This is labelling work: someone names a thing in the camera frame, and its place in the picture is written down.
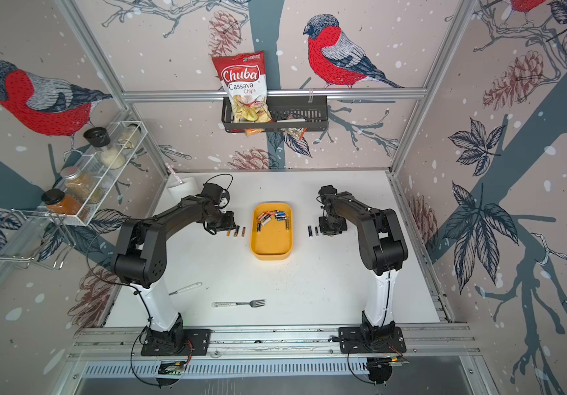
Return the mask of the yellow plastic storage box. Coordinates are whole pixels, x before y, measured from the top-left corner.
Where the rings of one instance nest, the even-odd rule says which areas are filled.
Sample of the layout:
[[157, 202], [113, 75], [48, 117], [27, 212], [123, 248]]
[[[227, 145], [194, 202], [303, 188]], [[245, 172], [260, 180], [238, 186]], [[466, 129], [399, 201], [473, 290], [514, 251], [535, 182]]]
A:
[[[273, 215], [259, 222], [262, 212]], [[259, 260], [279, 261], [289, 257], [293, 251], [293, 211], [285, 202], [259, 204], [252, 216], [250, 249]]]

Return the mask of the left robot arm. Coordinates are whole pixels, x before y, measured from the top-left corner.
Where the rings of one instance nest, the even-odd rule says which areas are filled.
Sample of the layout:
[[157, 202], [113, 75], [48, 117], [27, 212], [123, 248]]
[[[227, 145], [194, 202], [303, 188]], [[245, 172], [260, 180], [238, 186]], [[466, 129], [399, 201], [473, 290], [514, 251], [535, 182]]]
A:
[[112, 272], [122, 286], [135, 289], [148, 315], [143, 356], [180, 355], [190, 350], [193, 342], [163, 280], [167, 241], [192, 223], [201, 224], [210, 235], [235, 229], [234, 213], [224, 210], [229, 202], [227, 189], [207, 182], [200, 193], [183, 197], [168, 210], [145, 219], [129, 219], [122, 225]]

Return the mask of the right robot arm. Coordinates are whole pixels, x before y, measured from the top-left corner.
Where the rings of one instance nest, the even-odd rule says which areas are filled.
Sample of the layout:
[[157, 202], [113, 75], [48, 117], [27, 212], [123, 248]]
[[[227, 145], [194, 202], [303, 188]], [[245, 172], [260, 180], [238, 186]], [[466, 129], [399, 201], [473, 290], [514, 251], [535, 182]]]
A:
[[348, 224], [356, 228], [362, 263], [374, 275], [374, 282], [362, 311], [360, 331], [367, 345], [393, 337], [396, 332], [393, 302], [398, 271], [408, 259], [402, 227], [392, 209], [380, 210], [357, 200], [350, 192], [338, 192], [332, 185], [321, 187], [317, 200], [322, 235], [341, 235]]

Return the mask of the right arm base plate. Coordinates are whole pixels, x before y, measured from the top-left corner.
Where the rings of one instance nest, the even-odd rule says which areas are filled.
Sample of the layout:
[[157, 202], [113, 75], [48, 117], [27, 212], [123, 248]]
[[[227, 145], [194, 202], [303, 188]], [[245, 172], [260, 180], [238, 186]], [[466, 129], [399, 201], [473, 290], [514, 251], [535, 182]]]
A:
[[359, 327], [340, 327], [338, 343], [342, 354], [403, 354], [407, 351], [402, 329], [390, 325], [370, 332]]

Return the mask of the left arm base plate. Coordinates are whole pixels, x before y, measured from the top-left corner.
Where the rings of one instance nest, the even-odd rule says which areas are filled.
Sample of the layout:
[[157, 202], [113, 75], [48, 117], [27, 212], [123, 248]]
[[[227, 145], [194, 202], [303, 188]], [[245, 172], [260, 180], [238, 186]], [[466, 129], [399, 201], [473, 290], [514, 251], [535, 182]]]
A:
[[142, 356], [205, 356], [210, 329], [173, 329], [158, 332], [147, 329], [143, 335]]

